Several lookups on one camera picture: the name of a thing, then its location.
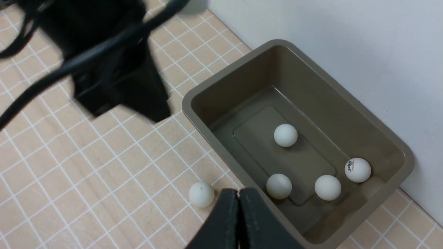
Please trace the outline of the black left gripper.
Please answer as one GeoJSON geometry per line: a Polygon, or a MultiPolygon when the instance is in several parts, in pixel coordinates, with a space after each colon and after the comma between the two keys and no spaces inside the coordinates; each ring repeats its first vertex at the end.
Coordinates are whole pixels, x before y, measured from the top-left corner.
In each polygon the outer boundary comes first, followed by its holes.
{"type": "Polygon", "coordinates": [[[40,27],[61,50],[62,65],[21,94],[21,109],[65,77],[73,98],[95,118],[122,105],[153,122],[171,116],[168,94],[148,45],[172,17],[168,2],[144,22],[142,0],[22,0],[21,48],[40,27]]]}

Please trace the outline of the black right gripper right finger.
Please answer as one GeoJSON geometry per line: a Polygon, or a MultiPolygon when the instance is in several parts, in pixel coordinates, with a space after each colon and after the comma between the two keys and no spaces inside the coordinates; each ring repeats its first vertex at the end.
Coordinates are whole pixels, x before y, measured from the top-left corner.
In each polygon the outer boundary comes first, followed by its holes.
{"type": "Polygon", "coordinates": [[[274,216],[255,188],[239,191],[238,243],[240,249],[302,249],[274,216]]]}

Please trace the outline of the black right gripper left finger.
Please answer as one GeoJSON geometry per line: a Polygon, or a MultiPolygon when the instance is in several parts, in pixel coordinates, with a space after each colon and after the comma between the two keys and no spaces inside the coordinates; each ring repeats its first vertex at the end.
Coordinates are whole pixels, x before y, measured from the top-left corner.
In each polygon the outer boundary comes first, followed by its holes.
{"type": "Polygon", "coordinates": [[[222,189],[212,212],[187,249],[237,249],[239,198],[234,189],[222,189]]]}

